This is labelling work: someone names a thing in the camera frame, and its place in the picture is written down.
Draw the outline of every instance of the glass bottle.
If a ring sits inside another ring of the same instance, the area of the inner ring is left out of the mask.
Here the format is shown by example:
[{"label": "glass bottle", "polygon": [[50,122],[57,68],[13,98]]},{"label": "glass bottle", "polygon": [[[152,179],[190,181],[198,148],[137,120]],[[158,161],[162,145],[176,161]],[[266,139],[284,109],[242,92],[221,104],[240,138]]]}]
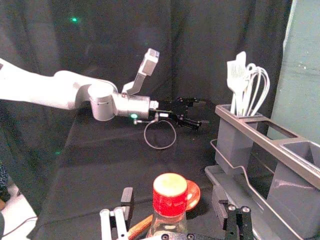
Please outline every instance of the glass bottle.
[{"label": "glass bottle", "polygon": [[176,173],[165,173],[154,180],[154,213],[147,238],[187,232],[187,189],[186,179]]}]

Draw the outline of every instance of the gray dish drying rack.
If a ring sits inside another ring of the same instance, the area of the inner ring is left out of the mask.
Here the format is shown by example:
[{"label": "gray dish drying rack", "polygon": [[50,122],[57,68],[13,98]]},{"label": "gray dish drying rack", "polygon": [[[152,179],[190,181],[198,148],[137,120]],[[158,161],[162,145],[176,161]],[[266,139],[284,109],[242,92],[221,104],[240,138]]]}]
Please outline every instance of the gray dish drying rack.
[{"label": "gray dish drying rack", "polygon": [[[256,239],[320,239],[320,145],[285,129],[257,113],[237,117],[230,105],[217,105],[220,116],[218,138],[211,141],[218,165],[205,172],[223,187],[238,208],[251,208]],[[271,139],[257,130],[266,124],[283,135]],[[256,143],[277,160],[267,197],[250,183],[247,168]]]}]

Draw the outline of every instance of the kitchen utensil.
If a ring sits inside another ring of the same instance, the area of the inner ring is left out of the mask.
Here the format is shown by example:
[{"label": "kitchen utensil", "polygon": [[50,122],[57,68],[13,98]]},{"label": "kitchen utensil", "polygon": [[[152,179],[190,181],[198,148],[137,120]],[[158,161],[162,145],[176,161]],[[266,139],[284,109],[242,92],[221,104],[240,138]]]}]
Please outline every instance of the kitchen utensil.
[{"label": "kitchen utensil", "polygon": [[[240,65],[243,65],[244,67],[246,67],[246,61],[247,61],[247,54],[245,51],[242,51],[240,53],[238,53],[235,57],[235,60],[239,61]],[[233,94],[232,95],[232,103],[231,103],[231,109],[230,112],[232,114],[235,114],[235,110],[236,110],[236,95]]]},{"label": "kitchen utensil", "polygon": [[[267,71],[264,68],[257,66],[255,73],[253,73],[252,75],[253,75],[252,78],[255,78],[255,76],[258,76],[258,81],[257,81],[256,87],[255,87],[253,98],[250,103],[250,107],[248,108],[248,111],[247,111],[247,116],[249,116],[249,115],[254,116],[257,113],[257,111],[259,110],[261,105],[264,103],[264,101],[268,95],[269,89],[270,89],[270,79],[269,79]],[[254,109],[251,111],[252,106],[255,101],[255,98],[256,98],[256,95],[258,93],[261,77],[263,78],[263,81],[264,81],[263,90],[262,90],[261,96],[260,96],[259,100],[257,101]]]},{"label": "kitchen utensil", "polygon": [[227,86],[235,94],[236,115],[242,116],[244,90],[248,86],[245,79],[246,67],[240,60],[227,61]]},{"label": "kitchen utensil", "polygon": [[243,94],[242,116],[247,116],[251,93],[252,93],[252,87],[254,84],[254,77],[252,77],[252,74],[256,71],[256,68],[257,67],[254,63],[250,63],[248,64],[248,66],[246,66],[245,76],[246,76],[246,79],[248,79],[248,87],[244,90],[244,94]]}]

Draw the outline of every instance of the black tablecloth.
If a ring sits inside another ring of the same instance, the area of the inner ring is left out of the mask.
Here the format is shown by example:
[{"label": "black tablecloth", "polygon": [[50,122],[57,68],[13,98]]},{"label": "black tablecloth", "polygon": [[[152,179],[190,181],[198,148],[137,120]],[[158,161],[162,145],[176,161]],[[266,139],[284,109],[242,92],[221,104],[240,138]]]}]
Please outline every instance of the black tablecloth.
[{"label": "black tablecloth", "polygon": [[[211,204],[212,185],[205,167],[214,164],[209,141],[217,136],[219,118],[207,103],[190,109],[194,120],[207,120],[198,131],[177,127],[176,143],[166,150],[147,146],[145,125],[115,117],[99,122],[89,107],[82,108],[58,158],[54,181],[42,206],[35,229],[29,237],[44,239],[101,239],[101,209],[119,206],[122,190],[133,187],[135,209],[131,225],[153,212],[152,183],[160,174],[175,172],[196,182],[201,201],[187,213],[188,230],[223,238]],[[148,131],[150,141],[165,145],[172,130],[155,125]]]}]

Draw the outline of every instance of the utensil holder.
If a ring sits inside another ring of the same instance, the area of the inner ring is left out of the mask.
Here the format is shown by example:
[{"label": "utensil holder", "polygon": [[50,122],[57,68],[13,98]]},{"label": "utensil holder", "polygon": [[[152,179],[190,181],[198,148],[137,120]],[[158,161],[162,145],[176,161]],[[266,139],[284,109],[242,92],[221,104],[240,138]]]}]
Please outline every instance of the utensil holder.
[{"label": "utensil holder", "polygon": [[[230,112],[231,105],[222,106],[226,111]],[[261,117],[260,113],[249,117],[236,117],[238,119],[250,119]],[[258,123],[252,123],[250,126],[257,129]],[[220,119],[217,148],[221,153],[230,160],[234,166],[244,166],[247,169],[250,154],[254,141],[232,126],[229,122]],[[221,157],[216,154],[214,160],[221,166],[223,171],[228,175],[241,174],[241,169],[232,169]]]},{"label": "utensil holder", "polygon": [[[266,202],[302,238],[320,234],[320,146],[262,115],[237,117],[230,113],[230,105],[217,105],[215,112],[221,117],[216,146],[221,154],[234,167],[245,169],[253,142],[273,155],[278,164]],[[281,133],[283,138],[270,139],[257,131],[260,122]],[[215,160],[226,174],[242,173],[241,169],[230,168],[220,154],[215,155]],[[281,239],[296,239],[286,226],[268,217],[274,213],[265,209],[263,214]]]},{"label": "utensil holder", "polygon": [[[319,145],[302,141],[283,144],[281,147],[296,158],[320,167]],[[276,166],[267,202],[303,238],[320,234],[320,190],[281,162]],[[272,213],[266,210],[263,214],[268,218]],[[284,239],[290,239],[291,233],[284,231],[276,221],[270,222],[270,225]]]}]

